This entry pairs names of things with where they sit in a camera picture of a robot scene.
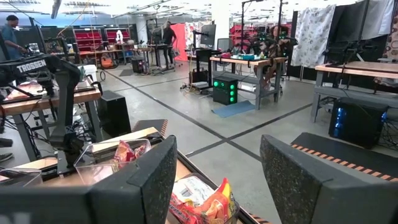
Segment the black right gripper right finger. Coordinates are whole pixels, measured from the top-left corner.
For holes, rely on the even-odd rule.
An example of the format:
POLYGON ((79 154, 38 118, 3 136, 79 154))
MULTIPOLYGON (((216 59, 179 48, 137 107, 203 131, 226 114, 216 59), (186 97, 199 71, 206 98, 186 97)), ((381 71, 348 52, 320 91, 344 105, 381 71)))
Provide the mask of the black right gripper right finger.
POLYGON ((282 224, 333 224, 323 189, 333 180, 332 166, 268 134, 259 152, 282 224))

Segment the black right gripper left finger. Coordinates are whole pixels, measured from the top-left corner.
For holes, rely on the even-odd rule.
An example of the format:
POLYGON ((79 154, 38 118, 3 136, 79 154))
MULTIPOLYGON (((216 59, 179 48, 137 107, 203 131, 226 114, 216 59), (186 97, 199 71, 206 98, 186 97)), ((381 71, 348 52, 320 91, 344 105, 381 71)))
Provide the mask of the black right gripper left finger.
POLYGON ((92 224, 164 224, 177 169, 174 135, 90 190, 92 224))

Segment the red ramen pack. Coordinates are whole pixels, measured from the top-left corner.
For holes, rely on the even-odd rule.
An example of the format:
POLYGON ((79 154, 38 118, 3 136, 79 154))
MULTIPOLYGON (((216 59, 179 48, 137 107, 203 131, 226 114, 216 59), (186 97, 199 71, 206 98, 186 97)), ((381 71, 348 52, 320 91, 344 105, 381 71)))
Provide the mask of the red ramen pack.
POLYGON ((135 152, 125 141, 119 141, 118 147, 114 154, 114 159, 118 162, 131 162, 136 159, 135 152))
POLYGON ((139 146, 137 146, 134 149, 134 155, 135 155, 136 158, 139 158, 142 155, 144 155, 147 151, 149 151, 150 149, 151 149, 151 144, 145 142, 143 144, 140 144, 139 146))

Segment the black hazard-striped floor mat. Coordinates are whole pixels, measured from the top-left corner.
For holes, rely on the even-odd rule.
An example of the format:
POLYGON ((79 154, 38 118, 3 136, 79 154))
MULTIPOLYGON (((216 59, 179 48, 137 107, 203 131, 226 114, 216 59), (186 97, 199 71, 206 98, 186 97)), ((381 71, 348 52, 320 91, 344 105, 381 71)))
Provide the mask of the black hazard-striped floor mat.
POLYGON ((158 132, 165 136, 167 129, 168 120, 167 119, 147 119, 139 120, 133 127, 132 132, 141 131, 147 128, 155 128, 158 132))
POLYGON ((373 177, 389 182, 398 182, 397 157, 362 149, 311 133, 302 133, 290 145, 299 151, 373 177))

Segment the black computer blue lights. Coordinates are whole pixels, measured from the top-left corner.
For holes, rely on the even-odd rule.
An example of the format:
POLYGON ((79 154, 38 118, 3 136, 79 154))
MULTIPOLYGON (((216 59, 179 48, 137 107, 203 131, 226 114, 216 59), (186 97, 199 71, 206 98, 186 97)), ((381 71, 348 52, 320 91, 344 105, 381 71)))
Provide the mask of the black computer blue lights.
POLYGON ((372 149, 379 142, 388 108, 381 103, 339 98, 333 104, 328 134, 372 149))

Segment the blue floor mat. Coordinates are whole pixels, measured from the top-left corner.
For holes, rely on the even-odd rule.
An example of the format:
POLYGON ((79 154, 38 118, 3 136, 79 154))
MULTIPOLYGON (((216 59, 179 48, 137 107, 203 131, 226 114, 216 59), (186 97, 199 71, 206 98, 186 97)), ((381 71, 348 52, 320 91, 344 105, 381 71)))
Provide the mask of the blue floor mat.
POLYGON ((248 100, 241 101, 232 105, 227 105, 217 109, 213 109, 212 112, 221 118, 227 118, 236 114, 244 113, 253 110, 255 106, 248 100))

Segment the black computer green lights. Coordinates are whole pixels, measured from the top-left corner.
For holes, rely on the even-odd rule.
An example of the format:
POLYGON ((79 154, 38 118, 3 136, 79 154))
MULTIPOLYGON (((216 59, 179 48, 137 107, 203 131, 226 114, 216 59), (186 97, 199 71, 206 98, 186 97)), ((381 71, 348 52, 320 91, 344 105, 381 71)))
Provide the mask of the black computer green lights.
POLYGON ((213 79, 213 101, 223 105, 238 101, 238 80, 218 76, 213 79))

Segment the white bucket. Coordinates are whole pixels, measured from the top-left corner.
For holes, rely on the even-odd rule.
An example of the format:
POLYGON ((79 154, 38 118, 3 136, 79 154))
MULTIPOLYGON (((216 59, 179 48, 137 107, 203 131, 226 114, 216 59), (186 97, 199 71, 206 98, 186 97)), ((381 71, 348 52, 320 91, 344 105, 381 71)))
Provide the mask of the white bucket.
POLYGON ((93 78, 93 81, 97 81, 96 77, 96 72, 97 72, 97 67, 95 65, 80 65, 78 66, 80 70, 83 70, 85 75, 91 75, 93 78))

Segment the wooden work table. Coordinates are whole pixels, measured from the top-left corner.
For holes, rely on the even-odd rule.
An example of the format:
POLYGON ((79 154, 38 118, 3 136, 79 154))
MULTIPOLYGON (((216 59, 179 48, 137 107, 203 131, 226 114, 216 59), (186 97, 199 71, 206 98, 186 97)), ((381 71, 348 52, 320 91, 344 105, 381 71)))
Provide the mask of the wooden work table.
POLYGON ((315 67, 315 70, 317 71, 317 77, 314 86, 312 110, 310 113, 311 121, 313 123, 317 119, 318 110, 322 107, 320 103, 322 95, 334 98, 349 97, 371 103, 382 103, 390 108, 398 109, 398 96, 375 95, 372 93, 323 86, 323 76, 325 73, 330 72, 343 75, 398 79, 398 63, 354 61, 349 62, 346 65, 318 65, 315 67))
MULTIPOLYGON (((103 140, 103 135, 101 133, 100 120, 97 114, 95 101, 101 98, 100 92, 101 85, 96 86, 92 81, 87 78, 85 81, 78 84, 78 88, 75 90, 74 103, 84 103, 86 106, 87 113, 91 122, 91 126, 94 131, 94 135, 97 141, 103 140)), ((58 106, 58 98, 43 98, 42 96, 34 96, 32 98, 21 98, 18 100, 8 100, 2 105, 4 109, 4 114, 12 116, 16 122, 17 131, 21 137, 22 143, 25 147, 27 157, 29 161, 37 160, 34 148, 29 140, 29 134, 26 130, 22 114, 30 113, 33 111, 39 112, 39 117, 41 120, 44 119, 43 110, 49 109, 52 102, 54 107, 58 106)))
POLYGON ((279 97, 282 95, 282 88, 280 85, 280 81, 282 79, 282 67, 287 60, 286 57, 276 57, 271 59, 257 59, 257 60, 243 60, 240 58, 223 58, 223 57, 211 57, 210 62, 212 63, 213 70, 213 78, 215 77, 227 77, 236 79, 238 84, 248 84, 249 87, 252 87, 252 90, 245 88, 238 88, 240 91, 244 91, 247 93, 251 93, 255 96, 253 99, 255 109, 259 110, 261 107, 261 101, 263 98, 268 96, 272 96, 274 102, 277 103, 279 101, 279 97), (231 65, 231 71, 217 71, 218 63, 229 63, 231 65), (239 65, 240 68, 252 68, 253 74, 238 74, 236 71, 236 66, 239 65), (264 88, 264 74, 263 70, 267 70, 268 68, 272 68, 276 66, 276 75, 271 80, 274 80, 271 83, 271 86, 268 90, 264 88))

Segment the person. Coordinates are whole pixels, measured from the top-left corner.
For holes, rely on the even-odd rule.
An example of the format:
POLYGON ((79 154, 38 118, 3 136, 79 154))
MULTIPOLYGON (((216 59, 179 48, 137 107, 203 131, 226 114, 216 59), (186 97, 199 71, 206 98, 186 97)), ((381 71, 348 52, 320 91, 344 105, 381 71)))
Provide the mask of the person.
POLYGON ((6 18, 7 23, 2 28, 2 36, 5 41, 5 46, 7 48, 9 57, 11 60, 23 57, 23 53, 27 50, 17 43, 15 28, 19 24, 19 19, 15 15, 9 15, 6 18))
MULTIPOLYGON (((288 34, 289 28, 286 26, 273 26, 269 29, 268 39, 261 43, 261 51, 263 53, 267 53, 267 58, 276 58, 282 57, 283 51, 281 49, 282 45, 289 42, 288 39, 280 39, 281 34, 288 34)), ((270 67, 263 69, 262 76, 262 87, 265 90, 269 90, 271 87, 271 78, 273 77, 275 71, 277 69, 277 64, 275 62, 272 63, 270 67)))
POLYGON ((172 65, 174 62, 174 57, 172 55, 172 46, 174 42, 177 40, 177 36, 174 30, 171 28, 171 22, 167 21, 165 24, 165 28, 163 29, 163 42, 166 47, 164 47, 164 57, 165 61, 172 65))

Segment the pink banner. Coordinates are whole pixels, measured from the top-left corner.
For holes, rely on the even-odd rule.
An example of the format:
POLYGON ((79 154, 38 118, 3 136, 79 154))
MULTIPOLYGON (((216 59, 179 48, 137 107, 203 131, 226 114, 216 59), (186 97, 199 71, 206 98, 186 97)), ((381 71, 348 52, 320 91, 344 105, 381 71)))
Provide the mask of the pink banner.
POLYGON ((171 25, 172 30, 175 32, 177 39, 173 44, 174 51, 179 53, 179 56, 176 57, 176 60, 186 62, 188 60, 186 49, 186 39, 185 39, 185 24, 173 24, 171 25))

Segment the red storage shelf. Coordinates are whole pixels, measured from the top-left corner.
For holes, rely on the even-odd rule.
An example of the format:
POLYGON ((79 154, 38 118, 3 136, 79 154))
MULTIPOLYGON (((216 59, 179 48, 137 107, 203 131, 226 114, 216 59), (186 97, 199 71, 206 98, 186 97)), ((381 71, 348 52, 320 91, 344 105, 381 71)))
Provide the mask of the red storage shelf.
POLYGON ((105 34, 109 44, 120 43, 118 32, 122 34, 123 42, 126 42, 130 39, 130 33, 127 28, 109 28, 105 29, 105 34))
POLYGON ((80 52, 92 52, 103 46, 103 38, 99 29, 73 29, 73 34, 80 52))

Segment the black light stand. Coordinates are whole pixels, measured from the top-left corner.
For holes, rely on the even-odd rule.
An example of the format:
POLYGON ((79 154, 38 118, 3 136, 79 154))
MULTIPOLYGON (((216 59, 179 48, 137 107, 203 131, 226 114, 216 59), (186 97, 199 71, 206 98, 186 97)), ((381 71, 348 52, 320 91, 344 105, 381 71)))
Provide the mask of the black light stand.
POLYGON ((252 3, 252 2, 262 2, 263 0, 247 0, 241 3, 241 42, 240 42, 240 53, 243 54, 243 37, 244 37, 244 12, 245 12, 245 4, 252 3))

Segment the black backdrop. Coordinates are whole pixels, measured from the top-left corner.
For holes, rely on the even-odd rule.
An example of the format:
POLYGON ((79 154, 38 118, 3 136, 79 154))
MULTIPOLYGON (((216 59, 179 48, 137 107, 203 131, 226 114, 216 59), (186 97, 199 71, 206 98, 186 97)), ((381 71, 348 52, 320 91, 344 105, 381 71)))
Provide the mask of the black backdrop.
POLYGON ((343 57, 350 55, 344 53, 344 49, 355 42, 364 46, 363 51, 358 52, 363 60, 373 62, 382 57, 388 34, 368 40, 362 39, 369 2, 370 0, 360 0, 335 8, 325 50, 326 62, 342 62, 343 57))

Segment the red patterned cloth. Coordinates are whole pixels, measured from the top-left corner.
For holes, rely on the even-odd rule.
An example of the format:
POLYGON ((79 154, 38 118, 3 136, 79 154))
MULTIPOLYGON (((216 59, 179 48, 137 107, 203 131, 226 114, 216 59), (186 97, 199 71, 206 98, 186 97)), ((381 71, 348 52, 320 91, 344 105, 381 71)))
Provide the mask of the red patterned cloth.
MULTIPOLYGON (((381 63, 397 63, 398 64, 398 8, 394 12, 392 18, 391 33, 387 37, 386 48, 379 59, 381 63)), ((391 86, 398 88, 398 78, 375 78, 376 84, 391 86)))

